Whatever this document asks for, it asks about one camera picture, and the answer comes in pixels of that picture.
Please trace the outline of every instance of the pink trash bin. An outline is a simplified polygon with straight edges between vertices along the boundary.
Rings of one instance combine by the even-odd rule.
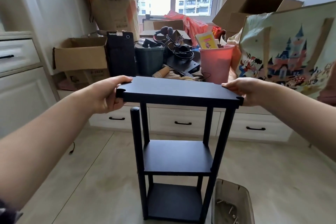
[[[199,49],[201,69],[206,82],[222,84],[228,82],[234,45],[224,45],[218,49]]]

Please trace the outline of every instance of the drawer handle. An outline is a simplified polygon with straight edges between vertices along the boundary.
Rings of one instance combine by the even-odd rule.
[[[116,119],[116,118],[112,118],[112,117],[109,117],[110,120],[125,120],[125,118],[121,118],[121,119]]]
[[[179,122],[175,121],[175,124],[180,124],[180,125],[191,125],[191,122],[189,122],[189,123],[179,123]]]
[[[0,59],[8,59],[8,58],[13,58],[14,55],[7,55],[7,56],[2,56]]]
[[[266,128],[250,128],[250,127],[246,127],[247,129],[250,129],[250,130],[266,130]]]

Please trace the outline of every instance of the plaid sleeve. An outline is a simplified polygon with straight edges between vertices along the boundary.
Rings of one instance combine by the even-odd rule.
[[[1,224],[14,224],[22,216],[22,213],[8,207],[0,199],[0,223]]]

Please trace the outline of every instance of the bag handle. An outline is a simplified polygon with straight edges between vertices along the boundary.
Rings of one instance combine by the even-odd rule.
[[[324,19],[323,25],[321,27],[320,35],[319,35],[318,40],[316,42],[315,49],[314,49],[313,54],[311,55],[310,60],[308,61],[308,64],[305,68],[305,73],[309,73],[310,70],[314,69],[316,62],[321,55],[324,44],[326,43],[329,32],[330,32],[331,27],[333,25],[333,22],[334,22],[334,18],[325,18]]]
[[[264,65],[264,77],[267,78],[268,58],[270,56],[270,33],[271,27],[264,28],[264,43],[263,43],[263,65]]]

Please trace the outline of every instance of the bottom shelf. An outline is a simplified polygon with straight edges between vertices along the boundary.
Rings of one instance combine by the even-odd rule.
[[[198,223],[202,196],[196,187],[154,183],[148,193],[148,218]]]

